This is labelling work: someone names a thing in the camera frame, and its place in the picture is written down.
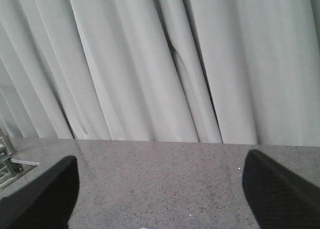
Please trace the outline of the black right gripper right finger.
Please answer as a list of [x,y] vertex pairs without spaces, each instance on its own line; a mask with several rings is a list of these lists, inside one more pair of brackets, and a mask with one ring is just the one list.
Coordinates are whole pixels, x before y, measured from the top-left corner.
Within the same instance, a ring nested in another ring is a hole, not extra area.
[[245,199],[262,229],[318,229],[320,189],[257,149],[242,173]]

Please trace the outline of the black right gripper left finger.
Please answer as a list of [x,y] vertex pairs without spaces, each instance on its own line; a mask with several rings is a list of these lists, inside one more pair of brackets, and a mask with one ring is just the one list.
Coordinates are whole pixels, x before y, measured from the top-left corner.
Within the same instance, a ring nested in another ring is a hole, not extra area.
[[0,201],[2,229],[67,229],[80,188],[77,158],[61,159]]

